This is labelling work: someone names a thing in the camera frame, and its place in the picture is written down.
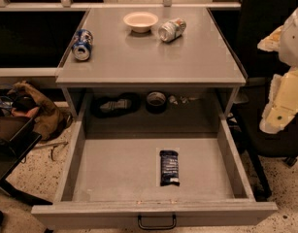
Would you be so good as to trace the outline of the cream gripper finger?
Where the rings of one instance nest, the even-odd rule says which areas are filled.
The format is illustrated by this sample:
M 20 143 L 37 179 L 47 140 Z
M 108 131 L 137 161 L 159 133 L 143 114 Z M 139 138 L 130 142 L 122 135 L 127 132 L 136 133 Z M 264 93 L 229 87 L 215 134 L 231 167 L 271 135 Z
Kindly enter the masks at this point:
M 276 28 L 270 35 L 262 39 L 257 47 L 264 51 L 278 51 L 281 45 L 281 30 L 281 26 Z

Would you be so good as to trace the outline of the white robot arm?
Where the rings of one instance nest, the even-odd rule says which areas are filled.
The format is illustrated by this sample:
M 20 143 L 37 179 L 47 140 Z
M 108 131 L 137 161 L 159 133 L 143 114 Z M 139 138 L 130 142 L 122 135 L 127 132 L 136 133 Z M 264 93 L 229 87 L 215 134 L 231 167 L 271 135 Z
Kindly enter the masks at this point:
M 274 75 L 269 102 L 259 123 L 263 132 L 277 134 L 298 114 L 298 7 L 282 26 L 262 39 L 257 47 L 276 51 L 279 60 L 290 67 L 283 76 Z

